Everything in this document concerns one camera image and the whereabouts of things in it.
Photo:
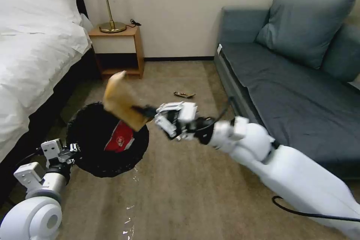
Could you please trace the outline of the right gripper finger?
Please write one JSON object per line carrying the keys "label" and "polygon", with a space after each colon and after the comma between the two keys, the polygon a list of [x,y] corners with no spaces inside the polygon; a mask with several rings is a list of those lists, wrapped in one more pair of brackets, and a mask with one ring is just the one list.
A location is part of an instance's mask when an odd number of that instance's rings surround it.
{"label": "right gripper finger", "polygon": [[181,134],[178,123],[179,112],[143,112],[142,115],[147,118],[148,122],[153,120],[155,125],[166,134],[169,140],[173,140]]}
{"label": "right gripper finger", "polygon": [[183,102],[170,102],[161,104],[160,107],[156,108],[150,105],[138,106],[133,105],[131,108],[145,117],[155,117],[156,114],[164,111],[179,111],[183,107]]}

